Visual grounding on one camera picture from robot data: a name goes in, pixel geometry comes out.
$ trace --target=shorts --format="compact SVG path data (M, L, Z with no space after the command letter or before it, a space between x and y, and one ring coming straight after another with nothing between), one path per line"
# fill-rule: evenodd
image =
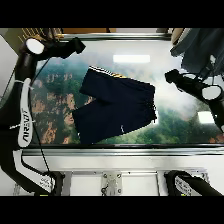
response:
M137 130L156 119L155 87L90 66L80 93L96 98L72 112L81 144Z

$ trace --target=navy blue shorts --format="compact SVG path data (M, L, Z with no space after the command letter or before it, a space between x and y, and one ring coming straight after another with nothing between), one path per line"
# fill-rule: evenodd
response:
M80 93L96 98L73 111L81 144L137 130L156 119L155 87L90 66Z

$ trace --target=white circular joint cap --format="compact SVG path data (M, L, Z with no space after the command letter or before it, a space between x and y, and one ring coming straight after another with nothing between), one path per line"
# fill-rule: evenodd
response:
M206 100L214 100L221 94L221 88L219 86L209 86L202 89L202 96Z
M34 54L41 54L44 51L44 45L33 38L30 38L26 41L27 48Z

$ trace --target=metal bracket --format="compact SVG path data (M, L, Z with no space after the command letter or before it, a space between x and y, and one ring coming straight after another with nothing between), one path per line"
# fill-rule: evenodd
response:
M119 196L122 193L121 172L103 172L101 182L102 196Z

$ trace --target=gray garment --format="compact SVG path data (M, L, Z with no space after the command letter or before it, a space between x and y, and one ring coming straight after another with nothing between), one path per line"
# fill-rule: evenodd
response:
M213 55L216 58L213 72L219 75L224 71L224 29L192 28L170 52L174 57L184 54L181 67L190 73L200 73L201 77L212 74Z

